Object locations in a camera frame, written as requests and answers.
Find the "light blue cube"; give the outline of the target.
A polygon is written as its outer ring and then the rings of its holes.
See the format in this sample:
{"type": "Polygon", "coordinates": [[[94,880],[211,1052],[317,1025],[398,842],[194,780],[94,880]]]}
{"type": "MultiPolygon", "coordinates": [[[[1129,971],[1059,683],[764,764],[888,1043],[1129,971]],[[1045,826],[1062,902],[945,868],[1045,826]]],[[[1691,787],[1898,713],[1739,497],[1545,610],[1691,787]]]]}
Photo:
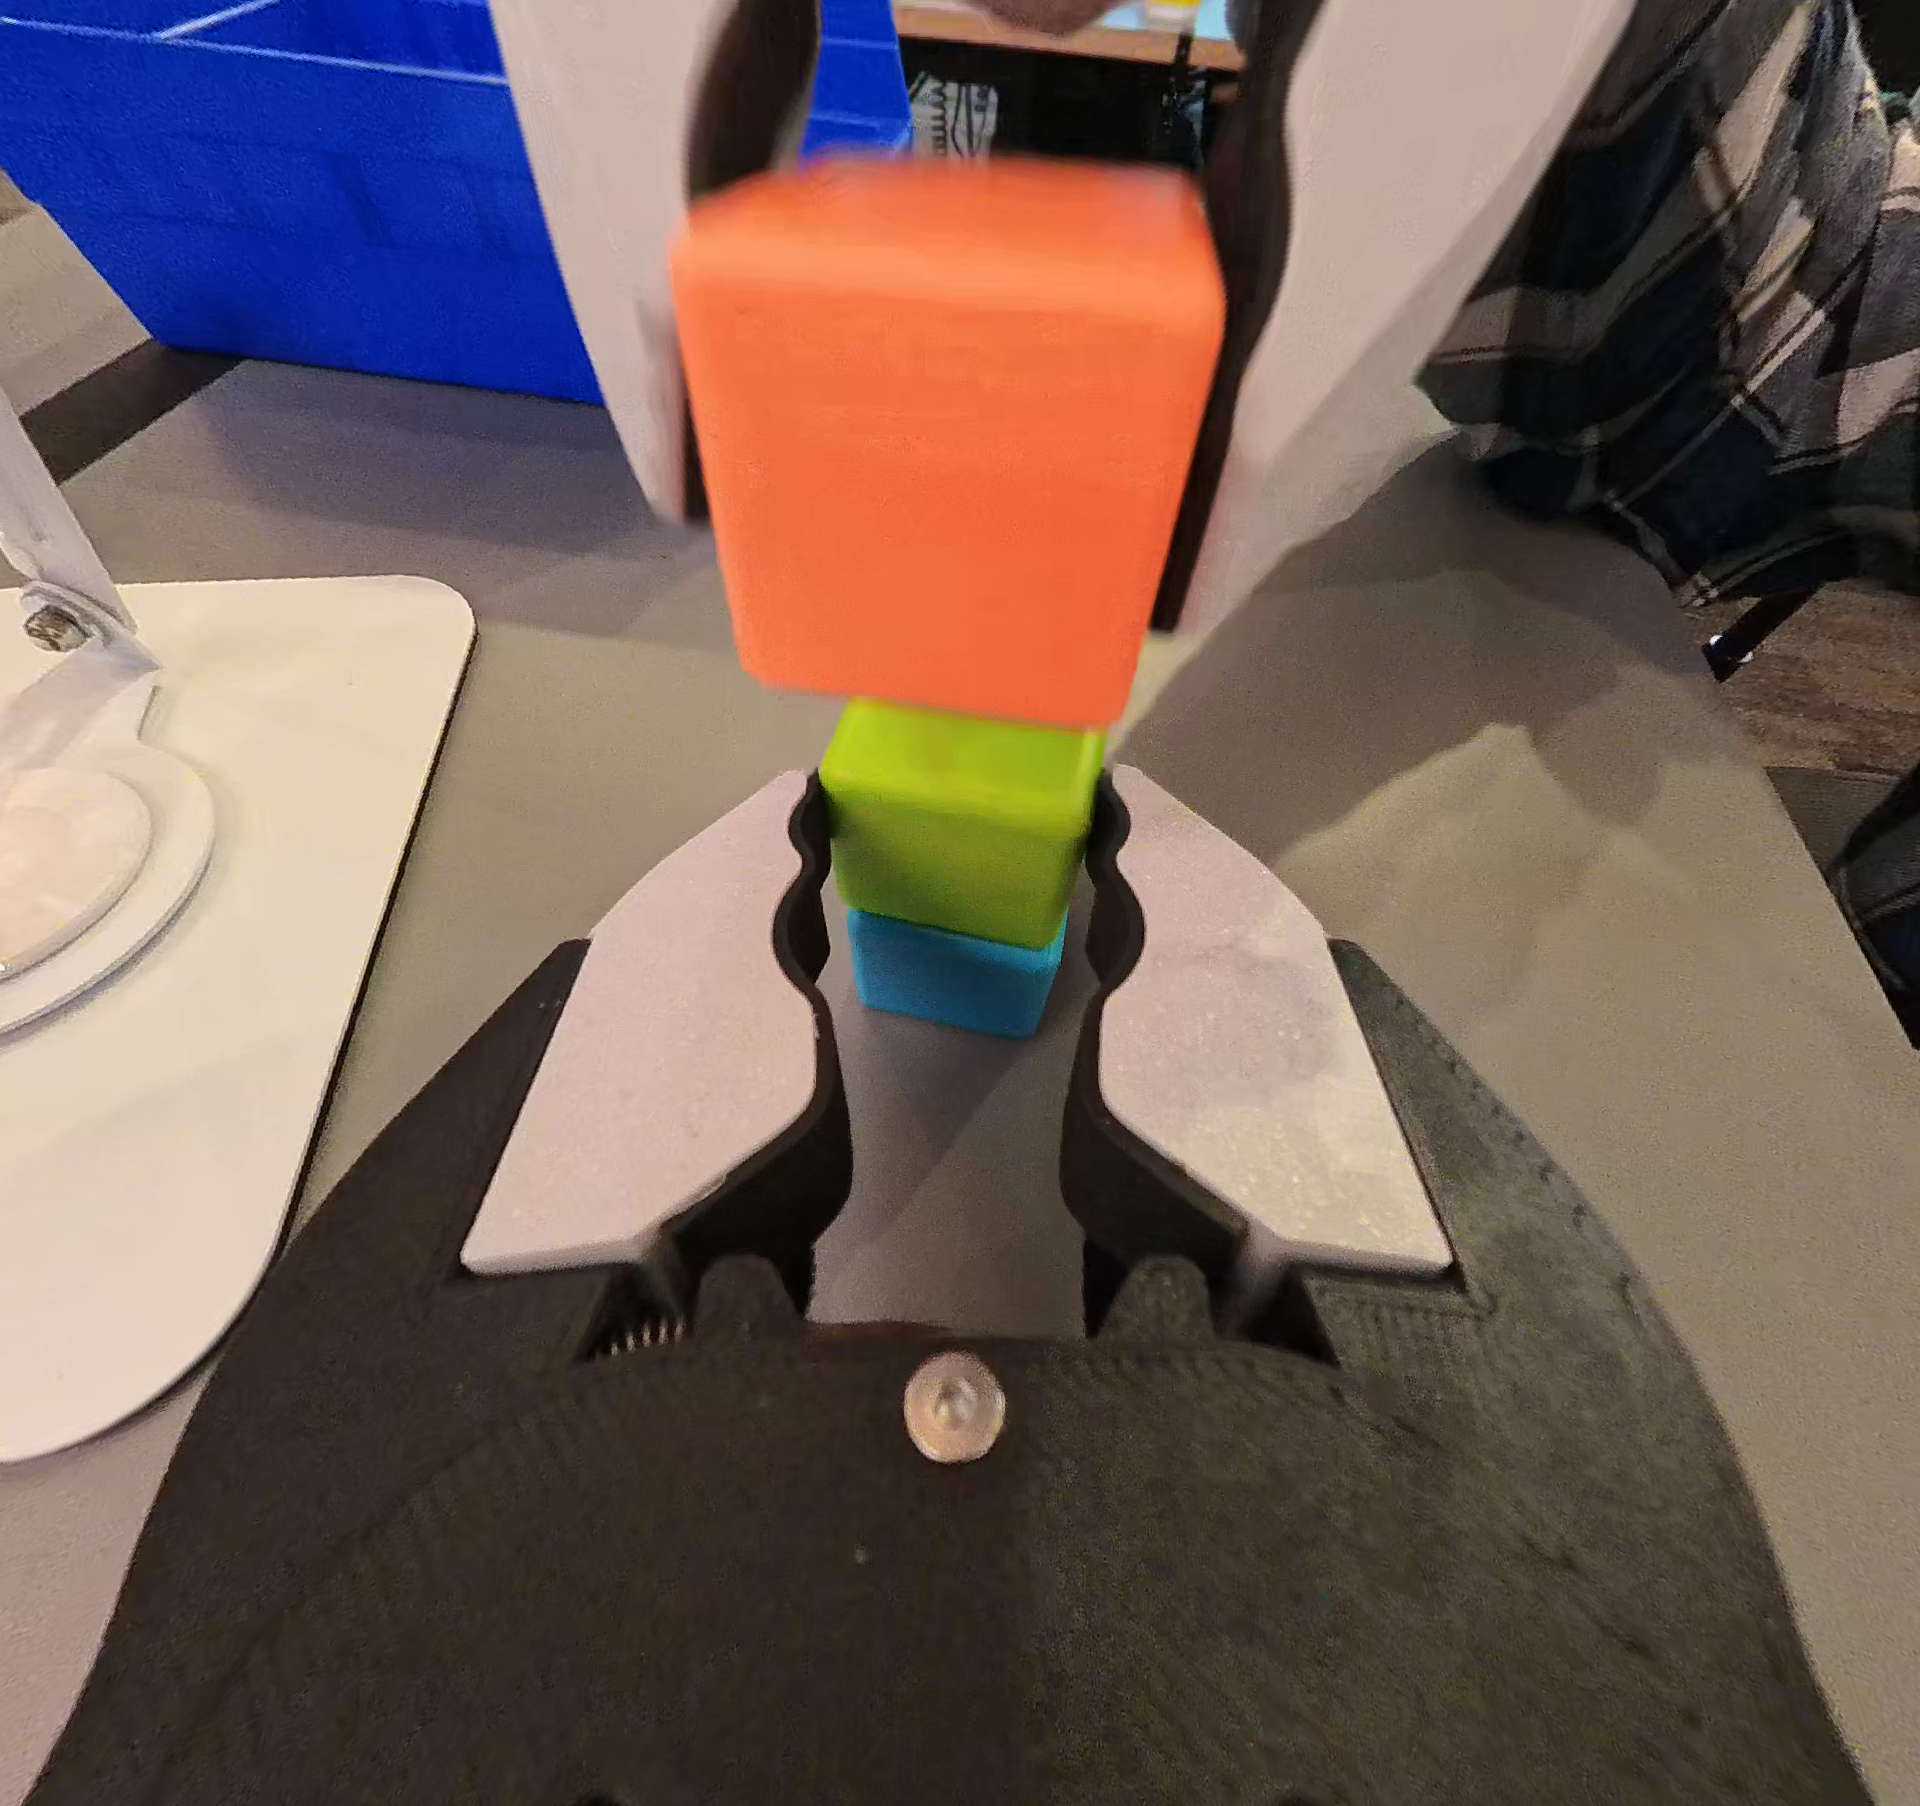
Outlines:
{"type": "Polygon", "coordinates": [[[845,922],[865,1008],[1005,1039],[1038,1031],[1068,929],[1062,923],[1045,947],[1028,948],[858,907],[845,922]]]}

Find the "blue plastic bin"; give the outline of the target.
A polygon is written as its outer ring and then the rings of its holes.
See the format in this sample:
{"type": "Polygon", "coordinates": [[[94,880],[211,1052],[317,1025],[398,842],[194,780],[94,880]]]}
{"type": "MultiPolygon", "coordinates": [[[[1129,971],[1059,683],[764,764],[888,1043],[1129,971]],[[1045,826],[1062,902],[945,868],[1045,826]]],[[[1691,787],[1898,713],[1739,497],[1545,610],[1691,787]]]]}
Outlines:
{"type": "MultiPolygon", "coordinates": [[[[490,0],[3,14],[4,172],[159,340],[602,401],[490,0]]],[[[817,0],[781,161],[912,141],[890,0],[817,0]]]]}

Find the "wooden document stand white base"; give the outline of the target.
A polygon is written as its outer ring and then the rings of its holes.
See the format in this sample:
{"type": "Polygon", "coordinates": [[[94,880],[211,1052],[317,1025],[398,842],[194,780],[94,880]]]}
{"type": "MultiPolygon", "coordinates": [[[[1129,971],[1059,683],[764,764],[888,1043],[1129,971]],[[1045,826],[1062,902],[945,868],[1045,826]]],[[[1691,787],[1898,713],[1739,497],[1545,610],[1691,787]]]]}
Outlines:
{"type": "Polygon", "coordinates": [[[468,671],[423,576],[120,593],[4,406],[3,1458],[140,1415],[286,1226],[468,671]]]}

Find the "orange cube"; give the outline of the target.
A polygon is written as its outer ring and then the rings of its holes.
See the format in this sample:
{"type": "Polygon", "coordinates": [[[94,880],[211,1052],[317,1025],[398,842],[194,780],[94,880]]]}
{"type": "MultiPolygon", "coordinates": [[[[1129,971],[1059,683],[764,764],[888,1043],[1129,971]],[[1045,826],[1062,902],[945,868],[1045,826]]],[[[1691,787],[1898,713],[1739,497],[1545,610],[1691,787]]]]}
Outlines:
{"type": "Polygon", "coordinates": [[[1119,717],[1226,332],[1192,176],[826,156],[689,210],[670,284],[752,676],[1119,717]]]}

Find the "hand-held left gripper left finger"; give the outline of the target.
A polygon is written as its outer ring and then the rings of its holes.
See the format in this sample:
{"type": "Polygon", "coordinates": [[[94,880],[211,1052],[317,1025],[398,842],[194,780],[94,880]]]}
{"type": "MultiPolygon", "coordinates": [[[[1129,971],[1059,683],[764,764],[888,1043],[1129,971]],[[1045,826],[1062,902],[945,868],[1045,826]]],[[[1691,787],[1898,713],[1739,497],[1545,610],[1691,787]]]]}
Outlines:
{"type": "Polygon", "coordinates": [[[816,773],[784,772],[591,932],[464,1242],[473,1274],[755,1255],[811,1274],[854,1183],[816,773]]]}

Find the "green cube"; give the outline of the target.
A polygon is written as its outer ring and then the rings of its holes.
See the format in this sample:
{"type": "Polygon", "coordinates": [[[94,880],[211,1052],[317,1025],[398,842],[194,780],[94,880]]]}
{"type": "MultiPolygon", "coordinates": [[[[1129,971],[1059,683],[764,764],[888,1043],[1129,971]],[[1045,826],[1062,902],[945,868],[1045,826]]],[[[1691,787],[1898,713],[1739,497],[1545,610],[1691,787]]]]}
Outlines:
{"type": "Polygon", "coordinates": [[[841,899],[915,928],[1047,947],[1084,858],[1107,738],[854,697],[819,762],[841,899]]]}

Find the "person's right forearm plaid sleeve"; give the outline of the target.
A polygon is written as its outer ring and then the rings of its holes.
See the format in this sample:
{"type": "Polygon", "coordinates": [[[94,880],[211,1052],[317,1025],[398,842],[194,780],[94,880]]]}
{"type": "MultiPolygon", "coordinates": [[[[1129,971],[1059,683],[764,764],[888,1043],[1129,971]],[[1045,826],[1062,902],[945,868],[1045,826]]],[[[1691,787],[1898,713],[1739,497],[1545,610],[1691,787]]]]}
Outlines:
{"type": "Polygon", "coordinates": [[[1418,384],[1684,601],[1917,586],[1917,133],[1849,0],[1637,0],[1418,384]]]}

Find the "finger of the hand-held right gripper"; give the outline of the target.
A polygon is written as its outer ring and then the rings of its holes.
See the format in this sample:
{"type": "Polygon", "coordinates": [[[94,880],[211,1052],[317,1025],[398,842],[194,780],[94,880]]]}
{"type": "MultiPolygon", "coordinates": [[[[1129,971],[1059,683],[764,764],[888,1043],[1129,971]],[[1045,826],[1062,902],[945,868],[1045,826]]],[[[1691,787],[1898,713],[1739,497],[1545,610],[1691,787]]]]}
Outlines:
{"type": "Polygon", "coordinates": [[[661,522],[703,513],[668,258],[799,146],[817,0],[490,0],[568,301],[661,522]]]}
{"type": "Polygon", "coordinates": [[[1227,335],[1156,629],[1220,624],[1431,433],[1415,380],[1637,0],[1227,0],[1227,335]]]}

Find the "grey desk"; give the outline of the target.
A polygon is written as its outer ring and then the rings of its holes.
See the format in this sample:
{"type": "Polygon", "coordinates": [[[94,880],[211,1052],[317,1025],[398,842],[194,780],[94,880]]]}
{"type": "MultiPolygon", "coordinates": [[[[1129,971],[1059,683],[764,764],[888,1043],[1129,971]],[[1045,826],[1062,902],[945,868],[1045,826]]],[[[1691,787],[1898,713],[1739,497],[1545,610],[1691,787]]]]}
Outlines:
{"type": "MultiPolygon", "coordinates": [[[[600,409],[179,367],[40,213],[4,375],[123,588],[431,576],[474,658],[294,1224],[551,947],[813,764],[703,535],[600,409]]],[[[1837,1719],[1917,1801],[1917,1052],[1660,581],[1513,522],[1437,444],[1214,639],[1116,752],[1363,945],[1656,1286],[1764,1507],[1837,1719]]]]}

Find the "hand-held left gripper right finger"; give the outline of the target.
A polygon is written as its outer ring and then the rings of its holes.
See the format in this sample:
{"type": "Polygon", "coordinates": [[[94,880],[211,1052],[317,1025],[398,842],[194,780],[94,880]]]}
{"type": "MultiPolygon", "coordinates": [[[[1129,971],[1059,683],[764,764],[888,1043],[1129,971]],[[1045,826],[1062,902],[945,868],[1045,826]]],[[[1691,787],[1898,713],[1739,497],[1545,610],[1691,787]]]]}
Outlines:
{"type": "Polygon", "coordinates": [[[1309,907],[1137,767],[1089,846],[1063,1200],[1118,1265],[1441,1274],[1452,1246],[1309,907]]]}

